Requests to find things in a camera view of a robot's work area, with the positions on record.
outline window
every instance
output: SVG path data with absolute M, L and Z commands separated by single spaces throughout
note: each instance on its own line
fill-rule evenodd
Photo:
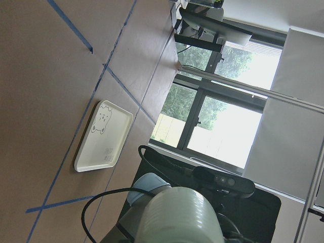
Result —
M 178 52 L 187 48 L 177 44 Z M 269 89 L 281 49 L 249 42 L 226 43 L 219 54 L 191 47 L 178 54 L 182 64 Z M 180 73 L 166 98 L 150 142 L 181 155 L 242 173 L 266 97 Z
M 151 138 L 177 147 L 197 91 L 172 84 Z

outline plastic tray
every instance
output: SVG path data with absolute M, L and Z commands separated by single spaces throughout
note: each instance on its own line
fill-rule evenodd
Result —
M 75 170 L 83 172 L 115 166 L 132 122 L 131 113 L 108 100 L 101 101 L 77 153 Z

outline blue tape line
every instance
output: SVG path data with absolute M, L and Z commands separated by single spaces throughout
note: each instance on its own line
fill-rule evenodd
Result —
M 131 97 L 131 99 L 138 105 L 138 107 L 145 113 L 145 115 L 155 124 L 155 121 L 151 118 L 151 116 L 144 110 L 140 102 L 132 95 L 132 93 L 126 88 L 126 86 L 120 81 L 120 79 L 113 73 L 110 67 L 107 67 L 107 71 L 111 74 L 111 76 L 116 80 L 116 82 L 125 90 L 125 92 Z
M 49 2 L 50 4 L 51 4 L 51 3 L 54 3 L 54 4 L 56 5 L 56 3 L 55 3 L 54 1 L 48 0 L 48 2 Z M 92 100 L 93 100 L 93 98 L 94 98 L 94 96 L 95 96 L 95 93 L 96 93 L 98 87 L 99 87 L 99 84 L 100 84 L 100 82 L 101 82 L 101 79 L 102 79 L 102 77 L 103 77 L 103 75 L 104 75 L 104 73 L 105 73 L 105 71 L 106 71 L 106 69 L 107 69 L 107 67 L 108 67 L 108 64 L 109 64 L 109 62 L 110 62 L 110 60 L 111 60 L 111 57 L 112 57 L 112 55 L 113 55 L 113 53 L 114 53 L 114 51 L 115 51 L 115 49 L 116 49 L 116 47 L 117 47 L 117 44 L 118 44 L 118 42 L 119 42 L 120 36 L 121 36 L 121 34 L 122 34 L 122 31 L 123 31 L 124 27 L 127 25 L 127 22 L 128 22 L 128 20 L 129 20 L 129 18 L 130 18 L 130 15 L 133 13 L 133 9 L 134 9 L 134 6 L 135 6 L 136 2 L 137 2 L 137 0 L 134 1 L 133 5 L 132 5 L 132 8 L 131 8 L 131 10 L 130 10 L 130 12 L 129 12 L 127 18 L 126 18 L 126 21 L 125 21 L 125 23 L 124 23 L 124 25 L 123 25 L 123 27 L 122 27 L 122 29 L 121 29 L 121 31 L 120 31 L 118 37 L 117 37 L 117 40 L 116 40 L 116 42 L 115 42 L 115 44 L 114 44 L 114 47 L 113 47 L 113 50 L 111 51 L 111 53 L 110 53 L 110 55 L 109 55 L 109 57 L 108 57 L 108 60 L 107 60 L 107 62 L 105 63 L 105 65 L 104 65 L 104 67 L 103 67 L 103 70 L 102 70 L 102 72 L 101 72 L 101 74 L 100 74 L 100 77 L 99 77 L 99 79 L 98 79 L 98 82 L 97 82 L 97 84 L 96 84 L 96 86 L 95 86 L 95 88 L 94 88 L 94 90 L 93 90 L 93 92 L 92 92 L 92 95 L 91 95 L 90 100 L 89 100 L 89 102 L 88 102 L 88 104 L 87 104 L 87 106 L 86 106 L 86 109 L 85 109 L 85 111 L 84 111 L 84 113 L 83 113 L 83 115 L 82 115 L 82 117 L 81 117 L 81 120 L 80 120 L 80 122 L 79 122 L 79 124 L 78 124 L 78 126 L 77 126 L 77 128 L 76 128 L 76 130 L 75 130 L 75 133 L 74 133 L 74 135 L 73 135 L 72 141 L 71 141 L 71 143 L 70 143 L 70 145 L 69 145 L 69 147 L 68 147 L 68 149 L 67 149 L 66 154 L 64 155 L 63 161 L 62 161 L 62 163 L 61 163 L 61 165 L 60 165 L 60 167 L 59 167 L 59 169 L 58 169 L 58 171 L 57 171 L 57 173 L 56 173 L 56 175 L 55 175 L 55 178 L 54 178 L 54 180 L 53 180 L 53 182 L 52 182 L 52 184 L 51 184 L 51 186 L 50 186 L 50 189 L 49 189 L 49 191 L 48 191 L 48 193 L 47 193 L 47 195 L 46 195 L 46 197 L 45 197 L 45 199 L 44 199 L 44 202 L 43 202 L 43 205 L 42 205 L 41 208 L 40 208 L 39 214 L 38 214 L 37 218 L 35 219 L 35 222 L 34 222 L 33 227 L 32 227 L 32 229 L 31 229 L 31 231 L 30 231 L 30 233 L 29 233 L 29 236 L 28 236 L 28 239 L 27 239 L 27 242 L 26 242 L 26 243 L 29 243 L 29 241 L 30 241 L 30 239 L 31 239 L 31 236 L 32 236 L 32 234 L 33 234 L 33 232 L 34 232 L 34 230 L 35 230 L 35 227 L 36 227 L 36 224 L 37 224 L 37 222 L 38 222 L 38 220 L 39 220 L 39 217 L 40 217 L 40 215 L 41 215 L 41 213 L 42 213 L 42 211 L 43 211 L 43 209 L 44 209 L 44 207 L 45 207 L 45 205 L 46 205 L 46 202 L 47 202 L 47 200 L 48 200 L 48 198 L 49 198 L 49 195 L 51 194 L 51 192 L 52 192 L 52 190 L 53 190 L 53 187 L 54 187 L 54 185 L 55 185 L 55 182 L 56 182 L 56 180 L 57 180 L 57 178 L 58 178 L 58 176 L 59 176 L 59 174 L 60 174 L 60 172 L 61 172 L 61 169 L 62 169 L 62 167 L 63 167 L 63 164 L 64 164 L 64 162 L 65 162 L 65 160 L 66 160 L 66 158 L 67 158 L 67 155 L 68 155 L 68 153 L 70 152 L 70 149 L 71 149 L 72 144 L 73 144 L 73 142 L 74 142 L 74 140 L 75 140 L 75 138 L 76 138 L 76 135 L 77 135 L 77 133 L 78 133 L 80 127 L 81 127 L 81 124 L 82 124 L 82 122 L 83 122 L 83 120 L 84 120 L 84 118 L 85 118 L 85 116 L 86 116 L 86 114 L 87 114 L 87 111 L 88 111 L 88 109 L 89 109 L 89 107 L 90 107 L 90 104 L 91 104 L 91 102 L 92 102 Z
M 76 28 L 76 26 L 71 22 L 71 20 L 63 13 L 60 7 L 53 1 L 47 0 L 47 2 L 53 7 L 56 13 L 64 20 L 64 22 L 70 27 L 70 29 L 76 34 L 77 37 L 85 44 L 89 51 L 93 54 L 93 48 L 86 38 L 81 34 L 81 32 Z
M 117 45 L 118 45 L 118 42 L 119 42 L 119 38 L 120 38 L 120 36 L 122 35 L 122 32 L 123 32 L 125 26 L 128 24 L 128 20 L 130 19 L 131 15 L 132 15 L 132 13 L 133 13 L 133 10 L 134 10 L 134 7 L 135 7 L 136 3 L 137 3 L 137 0 L 134 0 L 133 5 L 132 5 L 132 7 L 131 7 L 131 10 L 130 10 L 130 12 L 128 13 L 127 18 L 126 18 L 126 20 L 125 20 L 125 22 L 124 22 L 124 25 L 122 26 L 122 28 L 121 28 L 121 30 L 120 30 L 120 32 L 119 32 L 119 35 L 118 35 L 117 40 L 116 40 L 116 42 L 115 42 L 115 45 L 113 45 L 113 49 L 112 49 L 112 51 L 110 52 L 110 55 L 109 55 L 109 57 L 108 57 L 108 63 L 110 62 L 110 60 L 111 60 L 111 58 L 112 58 L 112 55 L 113 55 L 113 53 L 115 52 L 115 49 L 116 49 L 116 47 L 117 47 Z
M 45 205 L 44 207 L 31 208 L 31 209 L 27 209 L 26 213 L 29 214 L 29 213 L 33 213 L 33 212 L 44 210 L 44 209 L 51 209 L 51 208 L 59 207 L 59 206 L 66 205 L 66 204 L 72 204 L 72 203 L 76 203 L 78 201 L 88 200 L 93 197 L 94 196 L 85 196 L 85 197 L 80 197 L 80 198 L 76 198 L 76 199 L 72 199 L 72 200 L 68 200 L 68 201 L 57 202 L 55 204 L 48 204 L 48 205 Z
M 112 173 L 111 173 L 111 176 L 110 176 L 110 178 L 109 178 L 109 180 L 108 180 L 108 183 L 107 183 L 107 185 L 106 185 L 105 191 L 106 191 L 107 188 L 108 188 L 108 185 L 109 185 L 109 183 L 110 183 L 111 177 L 112 177 L 112 175 L 113 175 L 115 169 L 116 169 L 116 165 L 114 166 L 114 168 L 113 168 L 113 170 L 112 170 Z M 102 200 L 103 200 L 103 197 L 100 199 L 100 202 L 99 202 L 99 205 L 98 205 L 97 210 L 96 210 L 96 212 L 95 212 L 95 215 L 94 215 L 94 217 L 93 217 L 93 220 L 92 220 L 92 222 L 91 222 L 91 224 L 90 224 L 90 227 L 88 228 L 88 231 L 89 231 L 89 232 L 90 232 L 90 230 L 91 230 L 91 227 L 92 227 L 93 223 L 95 222 L 95 218 L 96 218 L 97 213 L 98 213 L 98 211 L 99 211 L 99 208 L 100 208 L 100 205 L 101 205 Z
M 29 235 L 28 235 L 27 243 L 28 243 L 28 242 L 30 241 L 30 239 L 31 239 L 31 236 L 32 236 L 32 234 L 33 234 L 33 232 L 34 232 L 34 230 L 35 230 L 36 224 L 37 224 L 37 222 L 38 222 L 38 220 L 39 220 L 41 214 L 42 214 L 42 211 L 40 210 L 39 213 L 38 213 L 38 215 L 37 215 L 37 217 L 36 217 L 36 219 L 35 219 L 35 222 L 34 222 L 32 228 L 31 228 L 31 231 L 30 231 L 30 233 L 29 233 Z
M 165 49 L 166 49 L 166 47 L 167 47 L 167 45 L 168 45 L 168 42 L 170 41 L 170 39 L 172 38 L 173 35 L 174 35 L 174 33 L 173 33 L 173 31 L 172 31 L 172 32 L 170 33 L 169 37 L 168 37 L 168 40 L 167 40 L 166 44 L 164 45 L 164 48 L 163 48 L 162 53 L 161 53 L 161 55 L 160 55 L 160 57 L 159 57 L 159 59 L 158 59 L 158 61 L 157 61 L 157 65 L 155 66 L 155 69 L 154 69 L 154 72 L 153 72 L 152 77 L 151 77 L 151 79 L 150 79 L 150 82 L 149 82 L 149 84 L 148 84 L 148 86 L 147 86 L 147 89 L 146 89 L 146 91 L 145 91 L 145 93 L 144 93 L 144 96 L 143 96 L 143 99 L 142 99 L 142 102 L 141 102 L 141 107 L 142 107 L 142 104 L 143 104 L 144 98 L 145 98 L 145 96 L 146 96 L 146 93 L 147 93 L 147 91 L 148 91 L 148 88 L 151 86 L 152 79 L 154 78 L 155 72 L 156 72 L 157 67 L 158 67 L 158 65 L 159 65 L 159 63 L 160 63 L 160 60 L 161 60 L 161 58 L 162 58 L 162 55 L 163 55 L 163 53 L 164 53 L 164 51 L 165 51 Z

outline glass pane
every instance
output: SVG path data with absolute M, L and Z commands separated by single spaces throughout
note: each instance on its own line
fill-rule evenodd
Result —
M 189 46 L 181 43 L 176 43 L 177 52 L 181 52 L 188 48 Z M 212 51 L 205 50 L 198 47 L 190 47 L 187 50 L 178 54 L 179 62 L 183 65 L 193 66 L 202 70 L 205 70 L 209 61 Z M 188 76 L 201 80 L 201 77 L 186 73 L 179 72 L 181 75 Z
M 281 52 L 254 42 L 245 47 L 226 42 L 222 52 L 224 62 L 217 65 L 215 74 L 269 90 Z
M 177 147 L 196 92 L 196 90 L 172 84 L 151 139 Z
M 206 97 L 188 148 L 244 169 L 260 119 L 255 111 Z

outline black clamp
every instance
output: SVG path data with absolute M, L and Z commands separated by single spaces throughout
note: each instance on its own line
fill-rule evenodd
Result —
M 316 210 L 314 210 L 314 209 L 308 209 L 307 211 L 308 211 L 309 213 L 312 213 L 312 214 L 315 214 L 315 215 L 320 216 L 320 217 L 321 217 L 321 218 L 320 218 L 320 222 L 324 222 L 324 214 L 322 214 L 321 212 L 316 211 Z

